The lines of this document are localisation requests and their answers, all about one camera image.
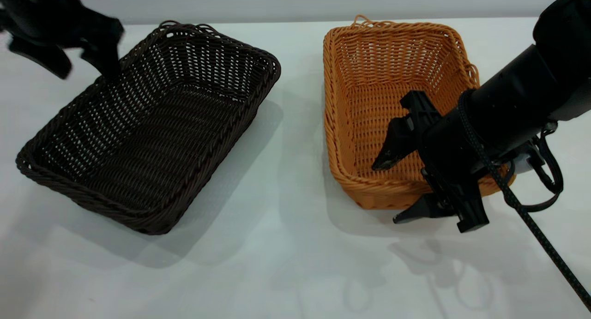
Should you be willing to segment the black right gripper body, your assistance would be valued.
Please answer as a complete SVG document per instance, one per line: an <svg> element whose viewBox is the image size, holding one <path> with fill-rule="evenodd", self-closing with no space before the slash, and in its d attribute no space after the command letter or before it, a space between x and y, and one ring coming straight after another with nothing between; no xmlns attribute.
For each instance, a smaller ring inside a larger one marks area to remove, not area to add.
<svg viewBox="0 0 591 319"><path fill-rule="evenodd" d="M421 174L430 193L446 200L459 218L457 227L466 233L489 224L478 178L471 168L476 155L467 144L456 110L441 115L422 90L408 92L401 101L414 125L416 150L424 164Z"/></svg>

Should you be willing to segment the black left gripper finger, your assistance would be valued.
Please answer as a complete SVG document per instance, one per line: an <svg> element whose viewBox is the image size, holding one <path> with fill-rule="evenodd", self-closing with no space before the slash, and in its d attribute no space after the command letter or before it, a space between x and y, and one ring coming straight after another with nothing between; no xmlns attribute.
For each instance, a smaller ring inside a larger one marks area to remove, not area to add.
<svg viewBox="0 0 591 319"><path fill-rule="evenodd" d="M72 63L59 46L40 46L17 36L13 36L8 49L39 64L60 79L66 79L72 70Z"/></svg>
<svg viewBox="0 0 591 319"><path fill-rule="evenodd" d="M120 75L121 67L116 42L83 46L80 58L95 67L106 79L114 79Z"/></svg>

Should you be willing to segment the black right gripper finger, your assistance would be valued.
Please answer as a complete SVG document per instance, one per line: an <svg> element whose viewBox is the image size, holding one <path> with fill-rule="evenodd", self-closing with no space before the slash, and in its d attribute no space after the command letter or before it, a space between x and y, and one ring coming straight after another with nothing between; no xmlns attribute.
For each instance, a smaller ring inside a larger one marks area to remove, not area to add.
<svg viewBox="0 0 591 319"><path fill-rule="evenodd" d="M386 139L374 163L372 170L389 170L416 150L414 125L409 115L391 119Z"/></svg>
<svg viewBox="0 0 591 319"><path fill-rule="evenodd" d="M455 216L456 212L446 200L438 199L434 193L422 195L416 203L393 218L393 223L403 224L422 218L444 218Z"/></svg>

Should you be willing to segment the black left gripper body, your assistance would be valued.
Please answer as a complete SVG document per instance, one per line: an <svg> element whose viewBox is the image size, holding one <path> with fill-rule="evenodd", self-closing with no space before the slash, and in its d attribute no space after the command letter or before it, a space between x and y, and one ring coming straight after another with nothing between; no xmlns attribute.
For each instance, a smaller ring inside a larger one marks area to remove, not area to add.
<svg viewBox="0 0 591 319"><path fill-rule="evenodd" d="M117 46L124 34L120 20L80 0L1 0L1 30L34 45L91 50Z"/></svg>

